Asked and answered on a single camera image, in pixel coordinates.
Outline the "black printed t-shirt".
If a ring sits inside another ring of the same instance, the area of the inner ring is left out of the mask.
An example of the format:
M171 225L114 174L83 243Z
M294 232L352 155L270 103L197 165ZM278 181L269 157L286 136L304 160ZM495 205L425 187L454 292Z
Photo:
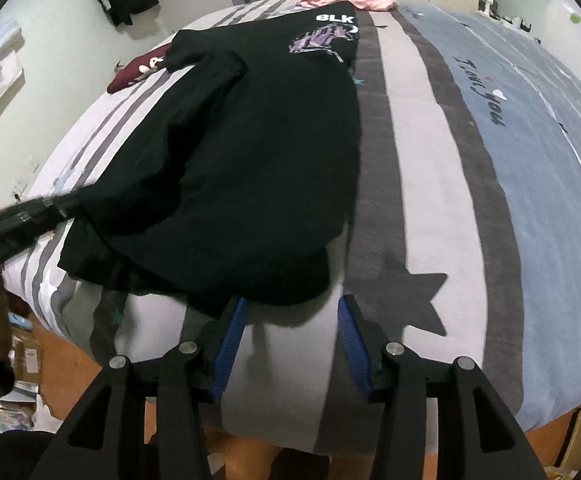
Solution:
M62 269L212 316L322 295L360 171L359 36L346 2L178 32L176 83L85 190Z

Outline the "maroon folded sweatshirt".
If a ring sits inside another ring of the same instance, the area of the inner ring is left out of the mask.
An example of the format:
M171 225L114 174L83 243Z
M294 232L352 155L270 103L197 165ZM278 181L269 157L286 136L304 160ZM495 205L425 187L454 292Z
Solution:
M115 76L109 82L106 91L108 94L117 93L125 88L134 86L153 73L164 68L166 54L171 44L164 44L154 50L133 58L127 65L119 65L115 69Z

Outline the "striped grey bed sheet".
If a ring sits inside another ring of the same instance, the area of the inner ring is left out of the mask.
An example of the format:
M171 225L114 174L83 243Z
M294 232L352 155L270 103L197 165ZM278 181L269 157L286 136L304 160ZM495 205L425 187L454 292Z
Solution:
M304 11L226 9L205 30ZM291 307L247 301L225 393L204 421L302 451L366 455L379 411L353 384L338 301L425 359L472 358L523 429L581 404L581 82L543 48L430 4L355 11L360 106L354 208L327 247L329 284ZM33 194L94 184L176 83L166 66L100 96ZM6 263L6 288L98 362L162 356L211 315L183 297L118 292L59 264L72 223Z

